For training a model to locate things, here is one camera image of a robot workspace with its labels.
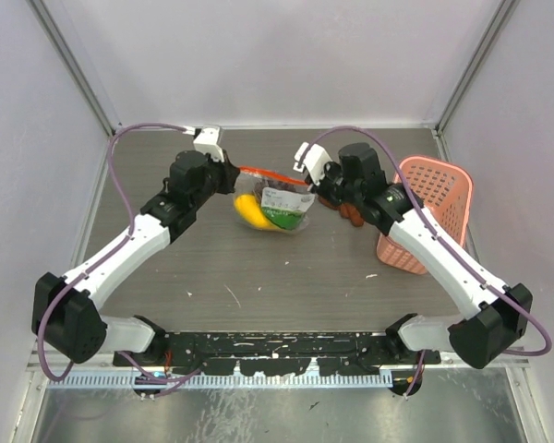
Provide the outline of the orange mango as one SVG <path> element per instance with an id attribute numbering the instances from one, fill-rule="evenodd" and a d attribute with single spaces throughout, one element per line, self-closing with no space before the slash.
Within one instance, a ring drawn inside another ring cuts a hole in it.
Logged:
<path id="1" fill-rule="evenodd" d="M 254 195 L 242 194 L 235 198 L 234 207 L 241 218 L 256 229 L 269 229 L 271 223 L 263 214 Z"/>

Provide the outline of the dark red grapes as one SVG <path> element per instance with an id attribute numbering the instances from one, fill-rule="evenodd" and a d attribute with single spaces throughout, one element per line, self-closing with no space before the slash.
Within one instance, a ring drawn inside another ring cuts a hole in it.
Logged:
<path id="1" fill-rule="evenodd" d="M 265 188 L 272 188 L 277 190 L 283 190 L 295 194 L 299 194 L 301 191 L 300 186 L 295 185 L 290 182 L 285 182 L 283 180 L 277 180 L 277 179 L 271 179 L 269 177 L 261 177 L 259 178 L 253 187 L 253 195 L 257 199 L 258 202 L 261 202 L 262 200 L 262 192 Z"/>

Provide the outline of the aluminium frame post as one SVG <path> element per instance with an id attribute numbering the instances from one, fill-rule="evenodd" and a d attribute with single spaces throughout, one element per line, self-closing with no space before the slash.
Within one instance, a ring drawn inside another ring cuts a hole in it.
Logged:
<path id="1" fill-rule="evenodd" d="M 468 60 L 464 72 L 460 76 L 452 95 L 444 107 L 439 121 L 434 126 L 434 133 L 440 138 L 447 129 L 459 105 L 464 99 L 467 91 L 472 86 L 478 72 L 485 64 L 495 43 L 500 37 L 503 29 L 507 26 L 513 12 L 520 4 L 519 0 L 501 0 L 493 12 L 489 23 L 484 29 L 473 54 Z"/>
<path id="2" fill-rule="evenodd" d="M 82 98 L 107 136 L 120 126 L 116 110 L 62 1 L 27 1 Z"/>

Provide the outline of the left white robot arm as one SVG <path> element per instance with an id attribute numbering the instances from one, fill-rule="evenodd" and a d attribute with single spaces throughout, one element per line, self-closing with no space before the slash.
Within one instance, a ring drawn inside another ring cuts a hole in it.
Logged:
<path id="1" fill-rule="evenodd" d="M 141 316 L 107 317 L 101 310 L 115 289 L 146 260 L 171 245 L 215 194 L 235 191 L 239 169 L 225 150 L 176 156 L 163 191 L 151 198 L 126 230 L 61 277 L 48 272 L 36 283 L 32 331 L 75 364 L 101 351 L 131 352 L 144 365 L 166 355 L 164 330 Z"/>

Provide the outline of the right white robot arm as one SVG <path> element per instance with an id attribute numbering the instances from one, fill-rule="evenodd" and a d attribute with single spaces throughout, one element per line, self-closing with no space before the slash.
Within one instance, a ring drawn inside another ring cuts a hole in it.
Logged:
<path id="1" fill-rule="evenodd" d="M 332 205 L 349 204 L 363 220 L 405 249 L 450 296 L 459 317 L 407 315 L 387 329 L 388 356 L 399 364 L 419 351 L 454 352 L 486 367 L 525 334 L 533 295 L 484 269 L 445 232 L 410 187 L 390 183 L 367 143 L 340 149 L 334 161 L 318 144 L 304 143 L 295 170 L 311 192 Z"/>

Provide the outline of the pink plastic basket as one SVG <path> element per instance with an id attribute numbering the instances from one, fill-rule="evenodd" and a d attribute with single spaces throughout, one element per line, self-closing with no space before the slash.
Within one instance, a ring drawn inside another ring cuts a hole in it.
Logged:
<path id="1" fill-rule="evenodd" d="M 474 194 L 470 175 L 452 163 L 417 155 L 402 160 L 400 169 L 438 225 L 464 246 Z M 416 275 L 427 273 L 414 256 L 384 235 L 379 236 L 376 256 L 393 268 Z"/>

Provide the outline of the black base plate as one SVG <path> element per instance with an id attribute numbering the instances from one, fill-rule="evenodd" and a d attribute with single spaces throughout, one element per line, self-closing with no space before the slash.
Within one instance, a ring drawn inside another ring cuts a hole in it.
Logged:
<path id="1" fill-rule="evenodd" d="M 322 377 L 377 375 L 385 365 L 415 365 L 417 352 L 395 348 L 374 332 L 181 332 L 162 339 L 158 358 L 130 356 L 141 366 L 167 366 L 175 374 L 196 369 L 210 376 L 300 376 L 312 363 Z"/>

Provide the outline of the right aluminium frame post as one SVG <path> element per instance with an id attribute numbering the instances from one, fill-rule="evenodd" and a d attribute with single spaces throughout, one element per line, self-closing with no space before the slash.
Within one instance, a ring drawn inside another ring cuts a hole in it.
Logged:
<path id="1" fill-rule="evenodd" d="M 459 105 L 464 99 L 467 91 L 472 86 L 478 72 L 485 64 L 495 43 L 500 37 L 503 29 L 507 26 L 513 12 L 520 4 L 519 0 L 501 0 L 493 12 L 489 23 L 484 29 L 473 54 L 468 60 L 464 72 L 460 76 L 452 95 L 444 107 L 439 121 L 434 126 L 434 133 L 440 138 L 447 129 Z"/>

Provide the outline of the red watermelon slice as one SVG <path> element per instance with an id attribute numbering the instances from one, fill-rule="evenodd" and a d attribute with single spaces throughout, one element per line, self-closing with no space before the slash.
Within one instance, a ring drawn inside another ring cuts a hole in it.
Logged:
<path id="1" fill-rule="evenodd" d="M 261 212 L 272 227 L 281 231 L 299 231 L 306 228 L 309 223 L 306 213 L 299 210 L 285 210 L 262 206 Z"/>

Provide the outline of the left aluminium frame post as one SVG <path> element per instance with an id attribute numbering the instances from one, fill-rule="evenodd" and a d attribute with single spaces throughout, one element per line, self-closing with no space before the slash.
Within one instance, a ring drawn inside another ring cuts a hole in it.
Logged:
<path id="1" fill-rule="evenodd" d="M 120 126 L 116 110 L 62 1 L 27 1 L 82 98 L 107 136 Z"/>

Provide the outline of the brown cloth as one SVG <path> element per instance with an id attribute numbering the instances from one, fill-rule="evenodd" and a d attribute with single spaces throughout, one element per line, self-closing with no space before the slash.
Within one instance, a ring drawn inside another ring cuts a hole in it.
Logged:
<path id="1" fill-rule="evenodd" d="M 340 206 L 335 206 L 323 197 L 319 197 L 319 202 L 328 209 L 337 211 L 343 219 L 348 220 L 354 227 L 362 227 L 365 223 L 363 217 L 353 205 L 343 203 Z"/>

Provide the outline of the clear orange zip bag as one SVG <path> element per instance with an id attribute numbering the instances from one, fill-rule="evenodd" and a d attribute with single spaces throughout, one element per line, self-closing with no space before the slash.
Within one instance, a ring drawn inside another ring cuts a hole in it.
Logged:
<path id="1" fill-rule="evenodd" d="M 285 209 L 285 210 L 299 210 L 299 211 L 305 212 L 307 215 L 308 211 L 310 210 L 310 208 L 313 206 L 315 202 L 315 195 L 308 191 L 308 186 L 304 181 L 294 179 L 287 175 L 278 174 L 274 171 L 260 169 L 260 168 L 253 168 L 249 166 L 242 166 L 240 168 L 240 175 L 238 176 L 235 184 L 233 205 L 234 205 L 234 200 L 237 196 L 242 194 L 253 195 L 254 184 L 261 177 L 269 177 L 271 179 L 283 180 L 285 182 L 293 183 L 295 185 L 300 186 L 301 191 L 299 194 L 295 194 L 295 193 L 267 187 L 262 192 L 261 202 L 257 201 L 258 204 L 260 205 L 260 208 L 262 206 L 265 206 L 265 207 L 279 208 L 279 209 Z M 248 223 L 246 223 L 241 218 L 241 216 L 236 212 L 236 210 L 235 210 L 235 213 L 240 217 L 240 219 L 247 226 L 249 226 L 250 228 L 256 229 L 250 226 Z M 269 229 L 256 229 L 256 230 L 267 231 L 267 232 L 279 232 L 279 233 L 298 233 L 302 231 L 302 230 L 299 230 L 295 232 L 286 232 L 286 231 L 278 230 L 277 228 L 274 228 L 274 227 L 271 227 Z"/>

